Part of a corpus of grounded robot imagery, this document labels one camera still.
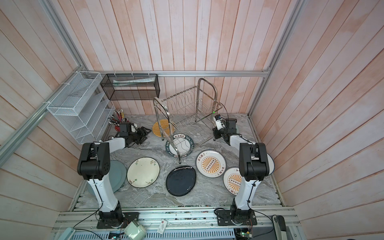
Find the yellow woven round tray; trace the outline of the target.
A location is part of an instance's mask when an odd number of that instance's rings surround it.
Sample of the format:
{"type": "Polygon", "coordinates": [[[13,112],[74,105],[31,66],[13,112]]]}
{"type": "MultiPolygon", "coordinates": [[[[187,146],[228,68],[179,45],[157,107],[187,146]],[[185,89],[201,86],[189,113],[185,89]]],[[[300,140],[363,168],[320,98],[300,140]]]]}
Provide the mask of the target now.
{"type": "Polygon", "coordinates": [[[173,133],[176,132],[175,127],[169,123],[168,120],[160,120],[160,122],[155,122],[153,127],[152,127],[152,132],[154,133],[155,136],[157,137],[165,137],[165,136],[170,136],[171,131],[173,133]]]}

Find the cream floral plate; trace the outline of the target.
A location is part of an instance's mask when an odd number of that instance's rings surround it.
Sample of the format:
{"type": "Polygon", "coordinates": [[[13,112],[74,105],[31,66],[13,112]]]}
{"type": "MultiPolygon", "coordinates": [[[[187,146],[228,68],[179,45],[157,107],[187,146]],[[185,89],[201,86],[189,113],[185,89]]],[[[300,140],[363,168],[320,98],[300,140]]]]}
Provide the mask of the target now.
{"type": "Polygon", "coordinates": [[[143,157],[129,166],[127,180],[135,188],[146,188],[157,180],[159,174],[159,163],[153,158],[143,157]]]}

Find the steel dish rack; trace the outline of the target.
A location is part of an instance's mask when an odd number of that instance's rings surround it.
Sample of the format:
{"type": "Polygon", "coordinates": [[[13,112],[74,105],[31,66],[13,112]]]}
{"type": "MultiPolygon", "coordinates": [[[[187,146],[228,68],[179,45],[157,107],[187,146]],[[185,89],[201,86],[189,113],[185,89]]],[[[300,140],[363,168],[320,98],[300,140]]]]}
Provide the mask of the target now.
{"type": "MultiPolygon", "coordinates": [[[[175,134],[191,137],[195,143],[193,150],[214,138],[214,115],[223,106],[218,101],[217,88],[208,80],[200,78],[196,86],[164,99],[154,98],[153,103],[157,122],[165,119],[175,127],[175,133],[171,131],[169,137],[161,138],[163,141],[169,141],[176,150],[173,143],[175,134]]],[[[181,157],[175,159],[179,164],[182,163],[181,157]]]]}

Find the pale green glass plate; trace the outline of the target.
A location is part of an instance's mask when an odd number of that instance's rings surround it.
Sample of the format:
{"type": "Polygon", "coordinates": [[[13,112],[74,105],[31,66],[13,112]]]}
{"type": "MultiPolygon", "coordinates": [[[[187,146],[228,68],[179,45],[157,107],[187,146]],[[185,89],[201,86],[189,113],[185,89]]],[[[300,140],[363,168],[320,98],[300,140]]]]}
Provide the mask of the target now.
{"type": "Polygon", "coordinates": [[[115,193],[124,184],[126,179],[126,167],[119,161],[110,161],[109,178],[112,186],[112,190],[115,193]]]}

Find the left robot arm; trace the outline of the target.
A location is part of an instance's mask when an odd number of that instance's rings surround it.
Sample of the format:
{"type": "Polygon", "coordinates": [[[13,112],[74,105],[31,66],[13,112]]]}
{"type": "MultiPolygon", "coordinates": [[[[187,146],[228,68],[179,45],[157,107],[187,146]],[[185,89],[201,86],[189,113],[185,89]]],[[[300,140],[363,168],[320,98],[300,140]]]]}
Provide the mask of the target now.
{"type": "Polygon", "coordinates": [[[99,203],[99,222],[117,228],[125,221],[122,207],[112,189],[109,172],[110,154],[129,147],[141,145],[151,129],[133,123],[122,123],[117,135],[107,141],[84,143],[82,146],[77,172],[90,184],[99,203]]]}

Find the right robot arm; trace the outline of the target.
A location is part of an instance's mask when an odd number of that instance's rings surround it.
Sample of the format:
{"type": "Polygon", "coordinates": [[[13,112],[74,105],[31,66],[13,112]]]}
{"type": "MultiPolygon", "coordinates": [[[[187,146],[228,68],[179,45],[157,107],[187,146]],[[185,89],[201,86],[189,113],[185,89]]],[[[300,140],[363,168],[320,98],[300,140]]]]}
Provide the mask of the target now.
{"type": "Polygon", "coordinates": [[[251,208],[256,190],[265,177],[275,169],[274,160],[267,154],[266,145],[252,142],[236,130],[237,119],[215,116],[214,138],[223,140],[239,151],[239,171],[242,177],[237,196],[230,209],[231,220],[240,224],[252,218],[251,208]]]}

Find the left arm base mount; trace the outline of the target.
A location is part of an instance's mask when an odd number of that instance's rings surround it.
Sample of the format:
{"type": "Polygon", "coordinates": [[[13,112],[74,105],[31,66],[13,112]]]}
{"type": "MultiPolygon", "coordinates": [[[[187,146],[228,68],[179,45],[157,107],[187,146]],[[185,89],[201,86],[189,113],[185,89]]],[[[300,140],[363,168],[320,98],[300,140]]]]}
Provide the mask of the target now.
{"type": "Polygon", "coordinates": [[[99,212],[97,229],[125,228],[132,221],[137,221],[139,212],[104,213],[99,212]]]}

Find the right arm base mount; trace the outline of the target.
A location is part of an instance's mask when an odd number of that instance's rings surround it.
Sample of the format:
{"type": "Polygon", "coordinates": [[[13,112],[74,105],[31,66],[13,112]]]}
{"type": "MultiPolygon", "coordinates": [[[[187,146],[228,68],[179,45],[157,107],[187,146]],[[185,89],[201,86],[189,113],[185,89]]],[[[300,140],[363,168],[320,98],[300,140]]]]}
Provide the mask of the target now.
{"type": "Polygon", "coordinates": [[[253,210],[214,210],[219,226],[245,226],[257,225],[257,219],[253,210]]]}

